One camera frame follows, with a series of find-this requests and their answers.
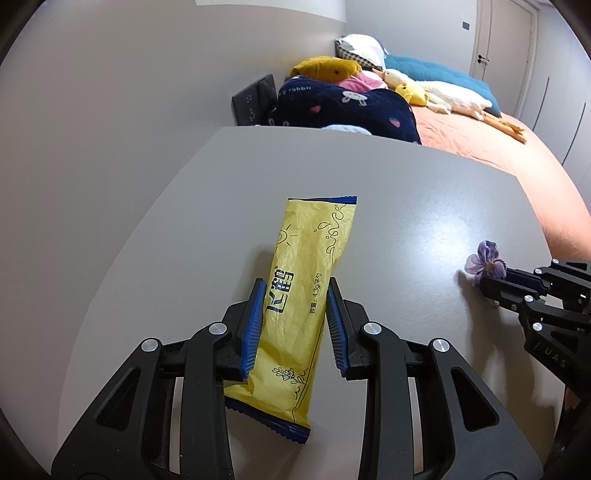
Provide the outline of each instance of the purple flower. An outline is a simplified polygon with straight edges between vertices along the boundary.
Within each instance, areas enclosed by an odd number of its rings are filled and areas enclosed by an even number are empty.
[[[474,285],[478,285],[482,277],[505,278],[507,265],[499,258],[496,243],[488,240],[478,245],[478,254],[472,254],[464,267],[467,273],[474,275]]]

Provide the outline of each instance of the door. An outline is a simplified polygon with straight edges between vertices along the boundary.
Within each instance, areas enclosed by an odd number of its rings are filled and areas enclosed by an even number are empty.
[[[530,70],[535,16],[518,0],[480,0],[473,76],[491,87],[501,111],[515,116]]]

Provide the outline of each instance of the teal pillow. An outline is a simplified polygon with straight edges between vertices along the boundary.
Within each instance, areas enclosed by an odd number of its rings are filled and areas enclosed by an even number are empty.
[[[476,92],[492,103],[486,111],[491,115],[501,117],[499,102],[491,92],[486,82],[476,80],[462,72],[457,72],[444,65],[430,61],[417,60],[411,57],[395,57],[386,55],[386,68],[398,70],[417,82],[447,82]]]

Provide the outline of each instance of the light blue cloth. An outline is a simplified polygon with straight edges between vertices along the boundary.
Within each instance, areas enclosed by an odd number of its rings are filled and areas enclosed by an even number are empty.
[[[394,55],[386,56],[386,68],[398,70],[417,82],[447,82],[470,89],[492,102],[492,108],[487,108],[487,112],[499,118],[501,117],[499,102],[496,101],[488,84],[473,79],[465,73],[457,72],[438,63],[417,60],[412,57],[395,57]]]
[[[365,128],[356,127],[354,125],[329,125],[322,130],[338,130],[339,132],[350,132],[352,134],[371,135],[371,133]]]

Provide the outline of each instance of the navy blue blanket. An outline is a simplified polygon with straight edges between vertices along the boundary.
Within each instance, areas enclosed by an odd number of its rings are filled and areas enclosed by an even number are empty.
[[[399,94],[386,89],[355,93],[302,76],[281,87],[269,124],[308,128],[356,125],[379,137],[421,143],[413,110]]]

